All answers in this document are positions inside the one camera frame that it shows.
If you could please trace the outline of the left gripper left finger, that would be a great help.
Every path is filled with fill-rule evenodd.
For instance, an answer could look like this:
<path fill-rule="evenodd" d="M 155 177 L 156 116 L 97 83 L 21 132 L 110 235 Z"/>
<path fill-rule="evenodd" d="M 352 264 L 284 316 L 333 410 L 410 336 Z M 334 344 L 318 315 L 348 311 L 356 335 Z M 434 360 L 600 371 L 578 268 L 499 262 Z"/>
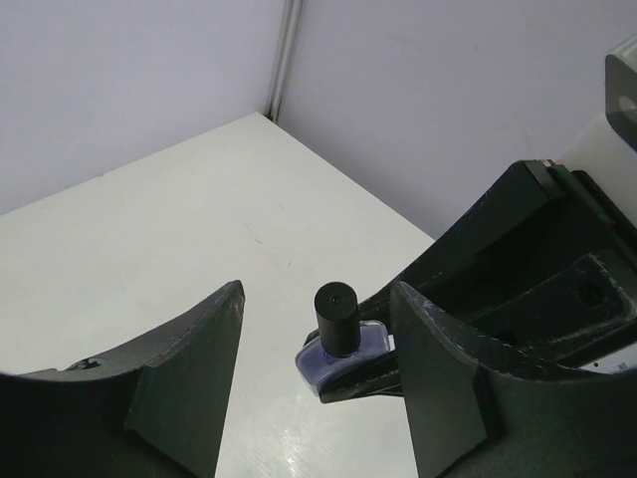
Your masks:
<path fill-rule="evenodd" d="M 244 289 L 70 367 L 1 377 L 5 477 L 211 477 L 238 353 Z"/>

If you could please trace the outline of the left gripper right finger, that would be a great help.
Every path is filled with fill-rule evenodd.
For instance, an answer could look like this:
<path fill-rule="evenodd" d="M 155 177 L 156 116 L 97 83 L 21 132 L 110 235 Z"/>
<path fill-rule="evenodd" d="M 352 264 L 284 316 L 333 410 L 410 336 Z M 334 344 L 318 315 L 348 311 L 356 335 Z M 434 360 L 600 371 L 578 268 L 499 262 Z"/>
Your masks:
<path fill-rule="evenodd" d="M 422 477 L 632 477 L 636 373 L 537 358 L 453 318 L 405 283 L 390 317 Z"/>

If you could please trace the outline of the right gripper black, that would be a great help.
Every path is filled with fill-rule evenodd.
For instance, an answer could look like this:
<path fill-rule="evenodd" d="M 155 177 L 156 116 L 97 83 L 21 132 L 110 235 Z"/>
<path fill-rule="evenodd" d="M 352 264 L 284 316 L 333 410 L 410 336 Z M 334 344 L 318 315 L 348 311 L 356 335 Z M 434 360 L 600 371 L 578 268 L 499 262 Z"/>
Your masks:
<path fill-rule="evenodd" d="M 517 161 L 361 307 L 397 349 L 318 390 L 324 403 L 398 395 L 486 403 L 500 388 L 617 400 L 630 370 L 636 230 L 582 170 Z"/>

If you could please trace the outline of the purple nail polish bottle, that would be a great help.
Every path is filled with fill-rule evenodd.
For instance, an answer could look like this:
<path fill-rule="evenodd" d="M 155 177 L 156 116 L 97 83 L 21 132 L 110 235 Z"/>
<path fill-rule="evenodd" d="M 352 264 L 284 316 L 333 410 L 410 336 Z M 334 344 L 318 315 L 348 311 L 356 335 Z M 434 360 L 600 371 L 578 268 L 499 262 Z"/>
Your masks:
<path fill-rule="evenodd" d="M 315 395 L 320 389 L 356 365 L 382 357 L 392 351 L 391 339 L 386 327 L 377 321 L 360 324 L 360 344 L 351 355 L 338 358 L 328 354 L 322 347 L 319 336 L 311 339 L 295 357 L 295 365 L 303 381 Z"/>

